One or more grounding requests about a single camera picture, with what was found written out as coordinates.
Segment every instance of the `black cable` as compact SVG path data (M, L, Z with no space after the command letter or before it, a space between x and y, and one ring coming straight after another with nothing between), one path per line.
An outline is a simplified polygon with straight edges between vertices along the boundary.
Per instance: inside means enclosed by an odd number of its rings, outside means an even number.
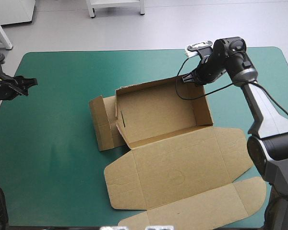
M277 204L277 202L281 199L281 197L277 197L277 198L274 198L273 200L271 200L267 207L265 208L265 211L264 211L264 222L266 223L267 220L268 220L268 214L269 214L269 211L273 208L274 205Z
M184 64L185 64L188 60L189 60L189 58L185 59L185 61L184 61L183 64L181 65L181 67L180 67L180 69L179 69L179 71L178 71L178 73L177 73L177 76L176 76L176 85L175 85L176 94L177 94L177 96L179 96L181 99L187 100L187 101L197 100L197 99L199 99L199 98L208 96L208 95L213 94L213 93L215 93L215 92L218 92L218 91L220 91L220 90L226 89L227 87L232 86L232 85L234 85L234 84L236 84L236 83L245 82L245 84L252 84L252 85L254 85L254 86L262 89L262 90L266 93L266 95L270 98L270 100L288 116L288 112L286 111L286 109L284 109L284 108L271 96L271 94L268 92L268 90L266 90L262 85L258 84L256 81L239 80L239 81L233 82L233 83L228 84L228 85L226 85L226 86L223 86L223 87L221 87L221 88L219 88L219 89L216 89L216 90L214 90L214 91L211 91L211 92L209 92L209 93L206 93L206 94L203 94L203 95L201 95L201 96L194 97L194 98L184 98L184 97L180 96L179 93L178 93L178 90L177 90L178 76L179 76L180 71L182 70Z
M267 96L271 99L271 101L277 105L278 108L280 108L287 116L288 116L288 112L286 111L286 109L284 109L272 96L271 94L268 92L268 90L266 90L262 85L254 82L254 81L251 81L251 82L248 82L249 84L252 84L252 85L255 85L257 86L258 88L262 89L266 94Z
M1 193L1 189L0 189L0 203L1 203L1 207L2 207L2 211L3 211L3 226L2 226L2 230L5 230L6 228L6 223L8 222L8 217L7 217L7 213L6 213L6 207L4 205L4 202L3 202L3 195Z

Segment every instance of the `cardboard panel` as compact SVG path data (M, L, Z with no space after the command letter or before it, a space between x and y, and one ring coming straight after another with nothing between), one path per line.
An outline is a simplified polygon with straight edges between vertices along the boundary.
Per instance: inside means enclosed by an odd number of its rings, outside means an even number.
M153 208L123 219L119 225L130 230L145 229L147 225L211 230L253 215L263 205L265 196L265 182L254 177Z
M114 208L151 209L229 184L251 166L241 130L209 126L129 151L105 179ZM139 194L143 206L133 205Z
M126 142L124 141L123 137L121 136L116 126L117 118L115 117L115 102L116 102L115 96L104 98L106 113L108 116L108 120L110 122L113 145L114 147L118 147L125 145Z
M99 96L89 103L100 151L125 144L116 127L115 97Z

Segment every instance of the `white shelf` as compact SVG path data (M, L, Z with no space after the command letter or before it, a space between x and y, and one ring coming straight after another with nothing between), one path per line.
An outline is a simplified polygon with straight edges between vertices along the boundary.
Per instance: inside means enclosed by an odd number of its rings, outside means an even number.
M145 0L86 0L90 17L95 18L95 8L123 7L137 5L141 15L145 14Z
M93 8L139 5L140 0L91 0Z

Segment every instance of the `cardboard flap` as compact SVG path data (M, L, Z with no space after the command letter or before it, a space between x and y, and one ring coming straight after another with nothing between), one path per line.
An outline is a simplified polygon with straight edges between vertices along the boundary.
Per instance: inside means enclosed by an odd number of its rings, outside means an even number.
M186 101L176 94L176 78L116 90L117 126L131 149L212 125L206 98ZM204 94L203 86L182 84L187 97Z
M125 142L116 127L115 96L99 96L89 103L100 151L112 149Z
M242 130L209 126L131 150L104 173L113 208L147 210L229 184L251 166Z
M266 196L260 177L209 190L123 219L130 230L148 225L173 225L175 229L211 230L247 218L257 212Z

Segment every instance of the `cut slot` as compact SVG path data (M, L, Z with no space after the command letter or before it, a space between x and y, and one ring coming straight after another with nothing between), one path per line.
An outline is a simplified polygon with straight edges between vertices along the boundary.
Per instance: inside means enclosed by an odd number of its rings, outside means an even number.
M120 111L120 114L121 114L121 118L122 118L122 120L123 120L123 124L124 124L124 128L125 128L125 127L126 127L126 125L125 125L125 120L124 120L123 112L122 112L122 111Z

